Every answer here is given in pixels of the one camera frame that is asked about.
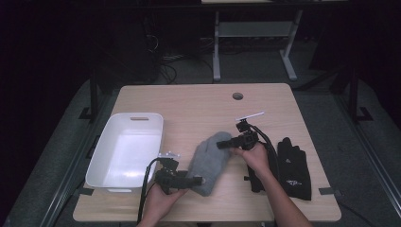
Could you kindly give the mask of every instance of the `white plastic tray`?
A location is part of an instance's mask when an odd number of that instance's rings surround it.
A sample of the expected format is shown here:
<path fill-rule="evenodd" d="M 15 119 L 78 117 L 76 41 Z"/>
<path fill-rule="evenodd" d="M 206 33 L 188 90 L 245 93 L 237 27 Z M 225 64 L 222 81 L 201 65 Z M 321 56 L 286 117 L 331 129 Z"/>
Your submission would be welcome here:
<path fill-rule="evenodd" d="M 147 166 L 157 158 L 164 119 L 158 113 L 117 113 L 110 117 L 97 142 L 86 183 L 112 192 L 141 187 Z M 155 164 L 149 173 L 153 174 Z"/>

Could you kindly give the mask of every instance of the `forearm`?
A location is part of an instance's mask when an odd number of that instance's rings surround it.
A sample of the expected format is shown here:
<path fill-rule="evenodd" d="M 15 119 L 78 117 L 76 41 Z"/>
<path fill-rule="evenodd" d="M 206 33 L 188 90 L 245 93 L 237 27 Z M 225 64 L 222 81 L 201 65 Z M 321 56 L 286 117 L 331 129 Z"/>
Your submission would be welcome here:
<path fill-rule="evenodd" d="M 137 227 L 154 227 L 159 220 L 155 218 L 144 217 Z"/>
<path fill-rule="evenodd" d="M 270 171 L 258 173 L 257 177 L 265 187 L 278 226 L 312 226 Z"/>

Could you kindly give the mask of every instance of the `black glove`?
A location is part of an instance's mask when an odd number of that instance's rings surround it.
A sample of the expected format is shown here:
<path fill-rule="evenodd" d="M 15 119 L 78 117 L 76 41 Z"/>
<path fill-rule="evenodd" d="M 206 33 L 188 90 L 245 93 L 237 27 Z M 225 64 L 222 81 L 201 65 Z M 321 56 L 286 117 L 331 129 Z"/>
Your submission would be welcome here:
<path fill-rule="evenodd" d="M 290 197 L 304 201 L 312 199 L 306 154 L 298 146 L 293 147 L 289 138 L 284 138 L 277 146 L 280 184 Z"/>

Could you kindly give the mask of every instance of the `human hand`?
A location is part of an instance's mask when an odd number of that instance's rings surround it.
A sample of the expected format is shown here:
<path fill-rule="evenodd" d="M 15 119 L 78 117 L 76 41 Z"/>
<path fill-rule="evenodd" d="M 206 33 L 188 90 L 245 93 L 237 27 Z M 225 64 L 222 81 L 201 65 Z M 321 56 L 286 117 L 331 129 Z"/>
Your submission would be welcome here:
<path fill-rule="evenodd" d="M 150 189 L 144 209 L 144 216 L 139 226 L 154 226 L 166 216 L 174 203 L 183 196 L 188 189 L 180 189 L 169 195 L 166 195 L 162 187 L 157 183 Z"/>
<path fill-rule="evenodd" d="M 231 151 L 236 155 L 240 155 L 245 160 L 247 165 L 253 169 L 256 176 L 259 173 L 270 171 L 268 152 L 263 144 L 258 142 L 251 150 L 232 148 Z"/>

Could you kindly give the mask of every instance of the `tray handle cutout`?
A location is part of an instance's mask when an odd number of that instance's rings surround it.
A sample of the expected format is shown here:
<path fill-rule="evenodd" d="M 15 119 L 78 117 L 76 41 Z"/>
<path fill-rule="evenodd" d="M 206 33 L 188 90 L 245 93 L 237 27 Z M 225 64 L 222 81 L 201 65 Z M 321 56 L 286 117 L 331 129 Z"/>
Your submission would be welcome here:
<path fill-rule="evenodd" d="M 149 118 L 145 116 L 132 116 L 130 117 L 131 121 L 148 121 Z"/>

